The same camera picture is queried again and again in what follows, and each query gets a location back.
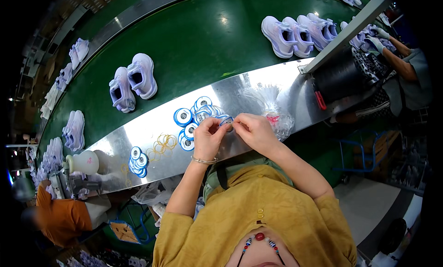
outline necklace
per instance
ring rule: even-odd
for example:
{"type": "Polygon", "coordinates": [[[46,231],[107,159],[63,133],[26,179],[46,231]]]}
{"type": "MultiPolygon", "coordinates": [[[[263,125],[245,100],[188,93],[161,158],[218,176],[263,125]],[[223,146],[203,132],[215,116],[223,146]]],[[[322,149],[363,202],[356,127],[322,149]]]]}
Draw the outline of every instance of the necklace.
{"type": "Polygon", "coordinates": [[[264,241],[268,242],[269,246],[271,246],[271,248],[274,248],[275,252],[277,253],[278,258],[281,261],[281,264],[284,265],[283,259],[281,259],[280,253],[278,252],[278,247],[275,245],[275,242],[270,240],[269,237],[265,237],[262,232],[259,232],[258,234],[253,234],[251,237],[249,237],[248,240],[246,240],[246,246],[243,248],[243,252],[241,252],[241,257],[240,260],[238,261],[237,267],[240,266],[241,259],[243,258],[243,255],[245,254],[247,248],[251,245],[252,239],[254,238],[257,241],[262,241],[264,239],[264,241]]]}

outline gray shirt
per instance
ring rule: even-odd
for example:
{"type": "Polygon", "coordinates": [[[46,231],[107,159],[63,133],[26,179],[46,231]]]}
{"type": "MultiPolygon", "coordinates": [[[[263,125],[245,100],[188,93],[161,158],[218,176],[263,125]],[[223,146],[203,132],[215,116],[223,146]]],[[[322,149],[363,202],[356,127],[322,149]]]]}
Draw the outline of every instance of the gray shirt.
{"type": "Polygon", "coordinates": [[[383,89],[389,96],[391,111],[398,116],[402,109],[400,88],[404,90],[406,107],[411,110],[427,106],[432,101],[431,77],[428,72],[428,63],[424,53],[419,48],[411,49],[411,54],[403,59],[410,63],[416,71],[418,81],[405,81],[401,76],[392,73],[386,79],[383,89]]]}

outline white glove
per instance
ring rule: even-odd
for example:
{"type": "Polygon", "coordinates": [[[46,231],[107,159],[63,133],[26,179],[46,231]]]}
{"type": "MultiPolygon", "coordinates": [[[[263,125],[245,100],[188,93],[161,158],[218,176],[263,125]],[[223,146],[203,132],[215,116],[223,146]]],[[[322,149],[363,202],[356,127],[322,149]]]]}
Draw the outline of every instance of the white glove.
{"type": "Polygon", "coordinates": [[[385,46],[383,46],[383,44],[380,42],[380,40],[378,38],[371,37],[371,36],[367,35],[366,39],[370,40],[372,42],[372,44],[374,44],[375,48],[377,49],[377,51],[380,54],[383,54],[383,48],[385,46]]]}
{"type": "Polygon", "coordinates": [[[377,27],[372,30],[376,31],[376,35],[375,35],[376,37],[389,40],[389,33],[385,32],[383,29],[377,27]]]}

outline bracelet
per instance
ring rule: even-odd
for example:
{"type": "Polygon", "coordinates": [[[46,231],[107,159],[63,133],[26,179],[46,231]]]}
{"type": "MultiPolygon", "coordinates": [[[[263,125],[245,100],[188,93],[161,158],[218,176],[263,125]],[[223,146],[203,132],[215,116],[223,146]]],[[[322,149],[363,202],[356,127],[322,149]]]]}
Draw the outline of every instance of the bracelet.
{"type": "Polygon", "coordinates": [[[198,163],[204,163],[204,164],[214,164],[214,163],[217,163],[219,161],[218,158],[214,158],[214,160],[211,160],[211,161],[202,160],[202,159],[196,159],[193,155],[191,155],[191,158],[194,161],[197,161],[198,163]]]}

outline red handwritten mark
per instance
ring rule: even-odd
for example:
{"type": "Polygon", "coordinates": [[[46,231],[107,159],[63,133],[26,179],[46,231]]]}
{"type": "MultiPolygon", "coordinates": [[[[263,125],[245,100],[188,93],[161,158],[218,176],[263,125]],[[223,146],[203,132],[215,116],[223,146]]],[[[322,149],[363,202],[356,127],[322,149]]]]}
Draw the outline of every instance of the red handwritten mark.
{"type": "Polygon", "coordinates": [[[268,119],[268,121],[271,123],[272,126],[275,126],[275,124],[278,122],[278,119],[280,118],[280,116],[266,116],[266,118],[268,119]]]}

